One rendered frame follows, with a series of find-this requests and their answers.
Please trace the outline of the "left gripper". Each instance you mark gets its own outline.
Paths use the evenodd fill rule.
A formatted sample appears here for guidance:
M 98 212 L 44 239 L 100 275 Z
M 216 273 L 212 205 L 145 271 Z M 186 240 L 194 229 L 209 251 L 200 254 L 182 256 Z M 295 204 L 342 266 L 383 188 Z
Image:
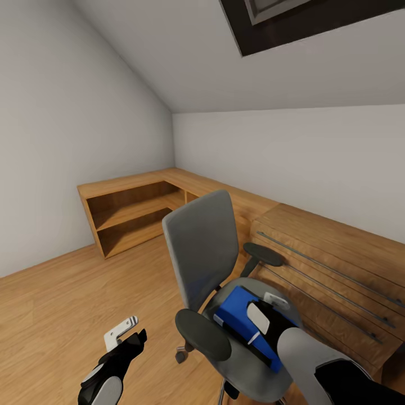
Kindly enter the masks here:
M 146 341 L 147 335 L 145 329 L 142 329 L 142 331 L 139 334 L 135 332 L 132 336 L 122 341 L 122 343 L 119 344 L 112 351 L 101 357 L 100 360 L 98 361 L 98 364 L 100 364 L 102 361 L 105 361 L 106 358 L 109 358 L 113 354 L 121 354 L 127 362 L 126 370 L 128 370 L 130 361 L 143 352 L 144 343 Z

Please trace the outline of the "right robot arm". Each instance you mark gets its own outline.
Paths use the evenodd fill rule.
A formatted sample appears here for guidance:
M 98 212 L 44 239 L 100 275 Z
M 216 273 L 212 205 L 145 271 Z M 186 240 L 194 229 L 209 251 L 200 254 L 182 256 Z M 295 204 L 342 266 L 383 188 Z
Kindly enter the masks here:
M 266 292 L 264 300 L 249 302 L 247 316 L 309 405 L 405 405 L 405 395 L 375 382 L 350 357 L 322 344 L 272 305 L 290 309 L 284 299 Z

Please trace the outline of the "folder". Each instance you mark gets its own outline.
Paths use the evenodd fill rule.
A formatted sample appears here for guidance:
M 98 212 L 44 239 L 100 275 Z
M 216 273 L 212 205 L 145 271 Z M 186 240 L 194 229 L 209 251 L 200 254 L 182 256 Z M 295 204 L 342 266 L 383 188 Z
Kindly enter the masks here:
M 248 344 L 259 331 L 248 318 L 249 302 L 258 302 L 258 298 L 236 286 L 215 312 L 213 319 L 278 374 L 283 363 L 264 337 L 259 334 L 251 344 Z

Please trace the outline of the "pen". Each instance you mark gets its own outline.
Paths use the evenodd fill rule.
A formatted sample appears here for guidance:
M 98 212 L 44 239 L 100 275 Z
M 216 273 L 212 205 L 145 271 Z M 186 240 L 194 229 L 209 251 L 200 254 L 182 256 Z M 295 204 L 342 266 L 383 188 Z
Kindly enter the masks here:
M 260 331 L 256 331 L 256 333 L 254 334 L 254 336 L 252 337 L 252 339 L 249 341 L 248 344 L 251 344 L 251 342 L 252 342 L 253 340 L 255 340 L 255 338 L 256 338 L 259 334 L 261 334 Z

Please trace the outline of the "swivel chair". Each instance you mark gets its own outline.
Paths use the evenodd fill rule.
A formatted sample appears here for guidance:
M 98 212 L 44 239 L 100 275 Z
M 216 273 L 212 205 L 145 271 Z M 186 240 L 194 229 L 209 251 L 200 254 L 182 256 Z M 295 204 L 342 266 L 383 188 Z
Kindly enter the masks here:
M 175 316 L 175 325 L 185 339 L 185 345 L 177 347 L 175 354 L 178 364 L 185 360 L 183 351 L 198 350 L 204 354 L 223 376 L 217 405 L 222 405 L 224 392 L 234 400 L 241 392 L 258 402 L 288 405 L 284 395 L 294 380 L 284 364 L 276 374 L 213 319 L 239 286 L 262 300 L 266 292 L 284 299 L 289 310 L 272 306 L 303 330 L 302 318 L 285 294 L 249 277 L 260 261 L 280 267 L 281 258 L 265 247 L 246 242 L 243 249 L 251 259 L 239 278 L 220 286 L 231 275 L 239 254 L 233 206 L 226 190 L 211 192 L 172 211 L 162 219 L 162 228 L 186 308 Z M 216 293 L 198 313 L 214 289 Z

